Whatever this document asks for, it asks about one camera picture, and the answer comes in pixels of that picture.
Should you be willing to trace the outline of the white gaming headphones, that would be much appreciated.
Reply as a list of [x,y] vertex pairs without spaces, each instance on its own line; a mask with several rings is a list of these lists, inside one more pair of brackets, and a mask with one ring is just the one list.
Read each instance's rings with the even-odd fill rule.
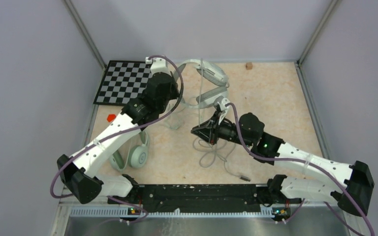
[[179,74],[183,74],[183,70],[190,64],[201,77],[200,88],[198,95],[194,97],[195,102],[186,101],[183,98],[181,104],[190,109],[206,109],[212,107],[217,99],[228,97],[229,77],[223,69],[212,62],[203,59],[188,59],[173,72],[173,78],[178,80]]

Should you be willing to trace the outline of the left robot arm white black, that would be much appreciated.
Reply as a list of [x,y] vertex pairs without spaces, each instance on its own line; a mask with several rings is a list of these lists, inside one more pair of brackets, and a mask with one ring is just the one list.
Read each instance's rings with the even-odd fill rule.
[[147,87],[137,98],[130,100],[113,122],[99,136],[76,153],[61,155],[57,159],[60,179],[70,191],[58,198],[74,197],[81,204],[88,204],[102,194],[106,182],[98,178],[97,172],[113,153],[146,127],[169,115],[169,101],[179,104],[184,92],[184,81],[180,72],[154,72]]

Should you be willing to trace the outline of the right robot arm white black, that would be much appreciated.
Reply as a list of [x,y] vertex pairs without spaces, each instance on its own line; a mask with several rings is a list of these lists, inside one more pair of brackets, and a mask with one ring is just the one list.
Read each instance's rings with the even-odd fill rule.
[[191,134],[211,145],[220,139],[242,145],[261,163],[312,177],[311,180],[295,180],[287,175],[276,175],[268,181],[272,201],[281,203],[286,198],[306,198],[336,203],[349,214],[367,216],[375,184],[366,163],[336,162],[296,148],[265,132],[264,123],[252,113],[241,115],[234,122],[222,115],[222,111],[216,111],[209,120],[193,127]]

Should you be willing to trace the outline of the mint green headphones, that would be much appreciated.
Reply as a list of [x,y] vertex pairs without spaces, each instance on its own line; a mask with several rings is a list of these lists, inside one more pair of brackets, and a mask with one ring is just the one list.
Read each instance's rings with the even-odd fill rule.
[[127,166],[139,169],[146,164],[149,157],[150,137],[146,131],[139,133],[139,137],[142,144],[130,147],[126,160],[118,150],[111,155],[109,162],[113,169],[122,172]]

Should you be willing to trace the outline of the black white checkerboard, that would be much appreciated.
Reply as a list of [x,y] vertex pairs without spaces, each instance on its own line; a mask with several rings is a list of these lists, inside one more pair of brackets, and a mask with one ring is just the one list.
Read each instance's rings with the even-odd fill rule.
[[142,93],[151,77],[150,66],[143,61],[110,60],[94,104],[123,106]]

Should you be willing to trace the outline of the small red block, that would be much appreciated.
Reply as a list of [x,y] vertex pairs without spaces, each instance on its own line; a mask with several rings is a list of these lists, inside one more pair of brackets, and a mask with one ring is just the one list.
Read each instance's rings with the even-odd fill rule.
[[111,122],[113,122],[115,119],[116,119],[116,115],[115,114],[109,114],[108,116],[107,116],[107,121],[109,122],[109,123],[111,123]]

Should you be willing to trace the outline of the small wooden cube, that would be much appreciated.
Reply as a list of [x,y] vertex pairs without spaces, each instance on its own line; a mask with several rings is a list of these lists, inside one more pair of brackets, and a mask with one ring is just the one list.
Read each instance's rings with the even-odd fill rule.
[[245,64],[245,68],[246,68],[247,70],[252,70],[252,68],[253,68],[253,64],[252,64],[252,62],[247,62],[247,63]]

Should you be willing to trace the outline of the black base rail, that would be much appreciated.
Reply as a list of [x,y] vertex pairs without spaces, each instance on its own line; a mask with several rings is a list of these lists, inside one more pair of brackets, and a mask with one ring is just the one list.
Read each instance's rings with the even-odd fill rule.
[[132,189],[131,203],[141,204],[149,213],[238,213],[260,212],[265,206],[298,204],[260,184],[147,184]]

